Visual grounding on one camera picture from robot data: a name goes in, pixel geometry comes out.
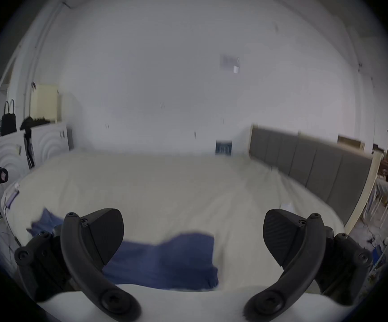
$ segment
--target white cabinet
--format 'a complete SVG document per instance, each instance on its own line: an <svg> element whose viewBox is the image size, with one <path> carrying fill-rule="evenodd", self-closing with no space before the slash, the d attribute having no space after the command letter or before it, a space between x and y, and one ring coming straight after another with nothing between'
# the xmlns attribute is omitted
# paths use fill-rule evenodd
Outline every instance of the white cabinet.
<svg viewBox="0 0 388 322"><path fill-rule="evenodd" d="M3 213L1 199L4 190L30 170L25 154L23 131L0 137L0 167L8 170L8 181L0 185L0 212Z"/></svg>
<svg viewBox="0 0 388 322"><path fill-rule="evenodd" d="M35 167L47 159L67 153L67 127L64 123L46 124L32 127L31 145Z"/></svg>

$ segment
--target door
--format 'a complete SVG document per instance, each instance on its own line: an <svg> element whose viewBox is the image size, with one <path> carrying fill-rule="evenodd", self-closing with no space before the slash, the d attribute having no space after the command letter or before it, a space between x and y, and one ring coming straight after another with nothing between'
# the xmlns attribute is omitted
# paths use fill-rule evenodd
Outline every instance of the door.
<svg viewBox="0 0 388 322"><path fill-rule="evenodd" d="M0 212L3 214L1 199L4 190L29 172L25 153L24 132L14 132L0 137L0 167L8 170L8 181L0 185Z"/></svg>
<svg viewBox="0 0 388 322"><path fill-rule="evenodd" d="M32 148L35 167L48 158L68 152L67 127L63 123L32 128Z"/></svg>

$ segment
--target blue cloth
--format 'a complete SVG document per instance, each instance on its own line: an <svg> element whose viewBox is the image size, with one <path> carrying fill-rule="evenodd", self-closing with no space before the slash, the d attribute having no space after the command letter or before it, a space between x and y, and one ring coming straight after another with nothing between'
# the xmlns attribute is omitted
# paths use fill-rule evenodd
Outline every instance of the blue cloth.
<svg viewBox="0 0 388 322"><path fill-rule="evenodd" d="M35 236L52 232L62 219L44 209L39 221L27 229ZM136 284L161 289L204 290L218 285L218 269L212 264L214 238L183 233L158 245L123 241L103 267L114 284Z"/></svg>

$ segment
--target black bag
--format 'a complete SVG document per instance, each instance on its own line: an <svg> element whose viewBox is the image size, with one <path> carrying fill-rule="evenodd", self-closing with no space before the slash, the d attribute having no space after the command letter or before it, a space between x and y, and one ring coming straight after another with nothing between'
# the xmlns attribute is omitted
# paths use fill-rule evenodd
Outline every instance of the black bag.
<svg viewBox="0 0 388 322"><path fill-rule="evenodd" d="M2 126L1 126L1 134L2 136L8 135L10 133L17 131L17 119L15 117L15 101L12 99L12 113L10 113L11 106L6 101L4 104L4 114L2 116ZM6 104L8 105L8 113L6 113Z"/></svg>

